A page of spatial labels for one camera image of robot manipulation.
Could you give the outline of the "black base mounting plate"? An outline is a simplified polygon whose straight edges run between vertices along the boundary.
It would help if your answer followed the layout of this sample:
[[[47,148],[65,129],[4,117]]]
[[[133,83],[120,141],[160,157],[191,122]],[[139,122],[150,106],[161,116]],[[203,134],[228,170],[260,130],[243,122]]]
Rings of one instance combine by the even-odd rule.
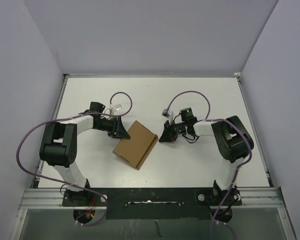
[[[218,193],[212,187],[173,188],[92,188],[74,195],[66,190],[62,206],[74,207],[73,217],[89,223],[101,217],[98,210],[107,210],[106,220],[176,220],[195,218],[229,222],[232,207],[241,206],[236,188],[230,194]]]

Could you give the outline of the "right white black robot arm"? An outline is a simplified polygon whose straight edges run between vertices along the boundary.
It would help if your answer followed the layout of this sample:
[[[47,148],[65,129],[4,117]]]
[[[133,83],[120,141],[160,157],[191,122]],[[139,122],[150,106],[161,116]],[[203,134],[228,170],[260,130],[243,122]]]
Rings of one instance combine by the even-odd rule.
[[[198,120],[190,107],[179,111],[181,122],[176,123],[173,111],[163,110],[165,121],[160,143],[175,142],[182,136],[189,144],[200,137],[213,137],[222,156],[221,168],[212,192],[213,200],[222,205],[231,197],[229,189],[235,187],[236,178],[246,157],[252,156],[254,142],[237,115],[226,119]]]

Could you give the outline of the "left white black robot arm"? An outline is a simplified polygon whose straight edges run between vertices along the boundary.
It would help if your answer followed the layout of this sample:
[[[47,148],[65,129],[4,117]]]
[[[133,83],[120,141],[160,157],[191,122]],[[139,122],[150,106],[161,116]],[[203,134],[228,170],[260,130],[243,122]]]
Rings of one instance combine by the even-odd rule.
[[[81,206],[93,199],[88,190],[90,183],[83,176],[76,164],[78,135],[87,130],[107,132],[110,138],[126,139],[131,137],[123,126],[122,118],[101,116],[106,106],[99,102],[91,102],[88,110],[80,117],[48,123],[45,126],[39,150],[39,157],[52,166],[66,184],[65,194],[68,200]]]

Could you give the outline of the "brown cardboard paper box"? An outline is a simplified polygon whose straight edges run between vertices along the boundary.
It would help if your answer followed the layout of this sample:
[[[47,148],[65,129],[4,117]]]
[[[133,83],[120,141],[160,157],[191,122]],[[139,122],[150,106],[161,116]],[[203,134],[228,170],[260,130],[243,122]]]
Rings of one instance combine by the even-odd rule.
[[[121,139],[112,153],[132,168],[140,170],[159,138],[137,120],[127,133],[130,139]]]

